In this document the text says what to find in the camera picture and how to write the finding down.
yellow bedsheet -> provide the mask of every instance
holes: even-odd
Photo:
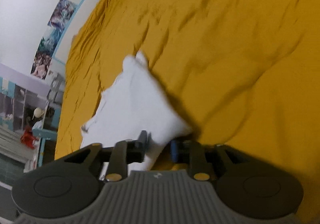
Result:
[[[295,174],[298,215],[316,215],[320,0],[101,0],[69,54],[56,158],[79,149],[80,126],[139,49],[199,141]]]

cream-colored hat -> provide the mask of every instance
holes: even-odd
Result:
[[[44,111],[43,111],[42,109],[36,108],[36,109],[34,110],[34,112],[33,112],[33,118],[32,118],[32,119],[34,119],[35,117],[36,117],[36,118],[40,118],[40,117],[43,116],[43,114],[44,114]]]

red object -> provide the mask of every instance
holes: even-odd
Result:
[[[33,136],[32,134],[32,129],[31,127],[26,127],[25,131],[22,135],[22,137],[20,138],[21,143],[26,145],[27,147],[31,148],[31,149],[35,149],[35,147],[33,146],[33,141],[38,140],[35,136]]]

ribbed gray plate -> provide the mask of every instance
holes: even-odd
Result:
[[[185,170],[132,171],[125,180],[107,183],[96,201],[77,214],[47,220],[22,214],[15,223],[300,224],[293,214],[276,220],[244,217],[225,206],[210,183],[193,180]]]

folded white garment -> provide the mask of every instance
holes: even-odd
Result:
[[[113,147],[119,141],[137,139],[142,130],[151,135],[145,161],[130,164],[129,171],[150,170],[168,142],[191,132],[171,108],[139,51],[135,57],[129,55],[124,59],[123,72],[102,93],[94,117],[81,127],[81,147],[92,143]]]

